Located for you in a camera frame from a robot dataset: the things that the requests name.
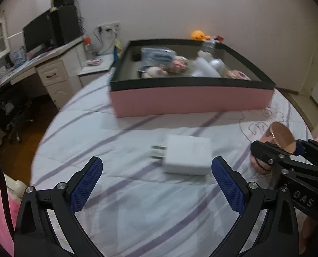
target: cylindrical container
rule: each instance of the cylindrical container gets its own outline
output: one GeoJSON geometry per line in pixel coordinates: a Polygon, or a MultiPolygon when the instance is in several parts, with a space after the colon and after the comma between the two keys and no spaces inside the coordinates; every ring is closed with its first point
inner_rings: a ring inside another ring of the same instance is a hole
{"type": "Polygon", "coordinates": [[[225,73],[227,71],[227,67],[224,64],[224,62],[222,62],[221,59],[213,59],[209,62],[209,64],[222,76],[225,76],[225,73]]]}
{"type": "MultiPolygon", "coordinates": [[[[292,154],[296,150],[295,137],[292,135],[291,131],[280,122],[273,122],[266,130],[265,134],[259,139],[262,143],[272,143],[276,144],[279,148],[292,154]]],[[[272,166],[256,159],[254,156],[250,156],[250,162],[253,168],[260,174],[268,174],[272,171],[272,166]]]]}
{"type": "Polygon", "coordinates": [[[95,56],[94,56],[94,52],[93,52],[93,47],[91,45],[91,38],[85,37],[83,39],[83,42],[84,42],[84,51],[85,51],[86,59],[87,60],[94,60],[95,56]]]}
{"type": "Polygon", "coordinates": [[[214,40],[206,40],[206,41],[204,41],[202,46],[201,46],[201,51],[208,52],[211,55],[214,55],[215,41],[214,40]]]}
{"type": "Polygon", "coordinates": [[[205,77],[221,77],[216,69],[214,69],[206,60],[197,57],[195,60],[198,69],[203,72],[205,77]]]}

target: orange plush toy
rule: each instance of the orange plush toy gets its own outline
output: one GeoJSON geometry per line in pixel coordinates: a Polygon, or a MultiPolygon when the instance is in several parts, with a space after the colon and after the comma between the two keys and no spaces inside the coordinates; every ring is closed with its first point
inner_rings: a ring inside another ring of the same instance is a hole
{"type": "Polygon", "coordinates": [[[211,39],[210,36],[206,36],[202,31],[193,31],[191,34],[191,39],[193,40],[209,40],[211,39]]]}

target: glass cabinet door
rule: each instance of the glass cabinet door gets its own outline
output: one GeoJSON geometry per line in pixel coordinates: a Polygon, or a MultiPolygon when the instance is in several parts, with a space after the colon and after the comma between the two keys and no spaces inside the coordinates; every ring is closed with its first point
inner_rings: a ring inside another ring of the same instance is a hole
{"type": "Polygon", "coordinates": [[[0,22],[0,53],[6,50],[4,36],[3,36],[3,27],[2,23],[0,22]]]}

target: computer monitor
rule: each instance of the computer monitor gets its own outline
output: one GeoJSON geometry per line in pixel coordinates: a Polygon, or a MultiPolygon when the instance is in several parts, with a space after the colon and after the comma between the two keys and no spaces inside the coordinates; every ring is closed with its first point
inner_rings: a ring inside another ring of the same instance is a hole
{"type": "Polygon", "coordinates": [[[46,48],[51,47],[50,11],[47,10],[26,25],[23,28],[23,37],[27,52],[41,44],[45,45],[46,48]]]}

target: white power adapter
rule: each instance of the white power adapter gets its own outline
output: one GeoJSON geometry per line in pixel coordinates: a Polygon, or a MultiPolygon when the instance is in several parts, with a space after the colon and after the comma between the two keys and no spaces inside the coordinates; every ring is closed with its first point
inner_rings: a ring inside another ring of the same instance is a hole
{"type": "Polygon", "coordinates": [[[163,170],[167,173],[204,176],[211,171],[210,138],[168,135],[166,147],[152,148],[165,150],[164,156],[152,157],[163,159],[163,170]]]}

